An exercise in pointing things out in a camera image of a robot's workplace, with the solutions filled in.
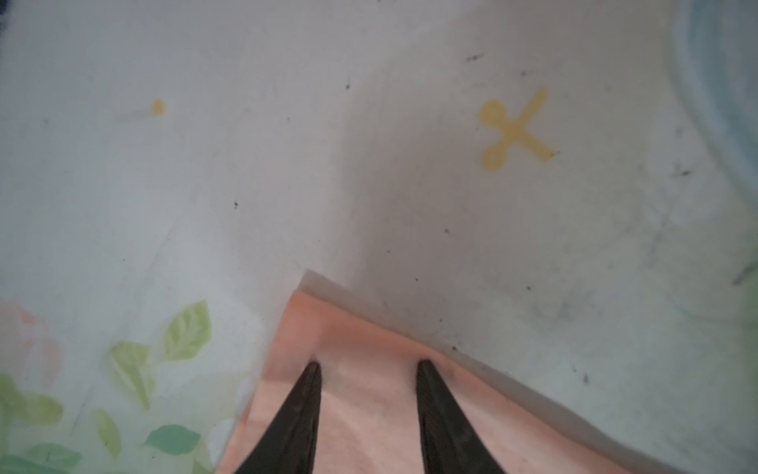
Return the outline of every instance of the black speck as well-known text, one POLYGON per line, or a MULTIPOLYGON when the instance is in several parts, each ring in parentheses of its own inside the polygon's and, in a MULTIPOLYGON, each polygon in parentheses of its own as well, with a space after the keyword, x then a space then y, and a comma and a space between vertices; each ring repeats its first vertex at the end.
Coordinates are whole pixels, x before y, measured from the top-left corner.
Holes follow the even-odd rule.
POLYGON ((745 268, 737 275, 737 277, 731 281, 733 286, 740 286, 751 276, 756 270, 758 270, 758 260, 748 263, 745 268))

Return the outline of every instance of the yellow dot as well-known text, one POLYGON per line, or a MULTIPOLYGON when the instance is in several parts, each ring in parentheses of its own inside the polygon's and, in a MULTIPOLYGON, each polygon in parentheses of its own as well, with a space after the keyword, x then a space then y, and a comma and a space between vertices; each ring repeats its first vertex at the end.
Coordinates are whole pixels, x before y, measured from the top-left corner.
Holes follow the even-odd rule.
POLYGON ((166 113, 166 102, 162 99, 152 101, 152 114, 156 117, 166 113))

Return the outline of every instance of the pink paper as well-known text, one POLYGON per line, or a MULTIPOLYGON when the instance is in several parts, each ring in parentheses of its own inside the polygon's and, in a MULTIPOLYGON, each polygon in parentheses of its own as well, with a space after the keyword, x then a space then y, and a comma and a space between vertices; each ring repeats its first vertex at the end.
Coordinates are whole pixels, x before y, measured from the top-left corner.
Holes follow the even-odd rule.
POLYGON ((231 474, 311 360, 323 388, 314 472, 422 474, 415 371, 431 359, 487 449, 509 474, 620 474, 444 355, 302 292, 284 311, 261 381, 221 459, 231 474))

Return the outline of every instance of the green leaf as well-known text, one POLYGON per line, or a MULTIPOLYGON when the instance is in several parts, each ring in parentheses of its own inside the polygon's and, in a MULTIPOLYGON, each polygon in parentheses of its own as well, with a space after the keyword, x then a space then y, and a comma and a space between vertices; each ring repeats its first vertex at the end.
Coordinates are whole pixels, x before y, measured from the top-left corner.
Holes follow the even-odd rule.
POLYGON ((155 377, 147 366, 150 346, 122 341, 111 349, 116 377, 126 389, 137 396, 145 410, 150 410, 150 398, 155 390, 155 377))
POLYGON ((23 411, 18 417, 32 425, 55 425, 63 418, 63 405, 42 394, 23 394, 23 411))
POLYGON ((118 427, 108 412, 102 409, 95 410, 95 422, 97 423, 97 434, 100 441, 105 445, 113 459, 118 457, 121 452, 121 434, 118 427))
POLYGON ((189 305, 168 325, 163 342, 166 360, 192 359, 211 340, 211 318, 208 303, 203 300, 189 305))
POLYGON ((60 444, 42 443, 27 451, 27 458, 50 467, 63 470, 73 469, 82 459, 82 455, 60 444))
POLYGON ((20 415, 26 411, 23 395, 16 389, 16 384, 10 375, 0 375, 0 403, 11 409, 11 412, 20 415))
POLYGON ((191 453, 198 441, 200 441, 198 433, 181 425, 165 425, 150 433, 145 444, 166 454, 179 456, 191 453))
POLYGON ((0 474, 67 474, 53 467, 40 466, 23 457, 6 454, 0 457, 0 474))
POLYGON ((192 474, 213 474, 213 472, 201 463, 194 461, 192 464, 192 474))

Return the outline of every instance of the pink flower print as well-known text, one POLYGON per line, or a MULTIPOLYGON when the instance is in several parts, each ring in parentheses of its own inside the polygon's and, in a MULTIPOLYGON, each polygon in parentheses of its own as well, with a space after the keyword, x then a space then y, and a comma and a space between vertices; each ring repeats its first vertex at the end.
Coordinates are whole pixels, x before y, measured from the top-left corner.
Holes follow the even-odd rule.
POLYGON ((63 358, 43 320, 16 303, 0 302, 0 373, 47 388, 61 373, 63 358))

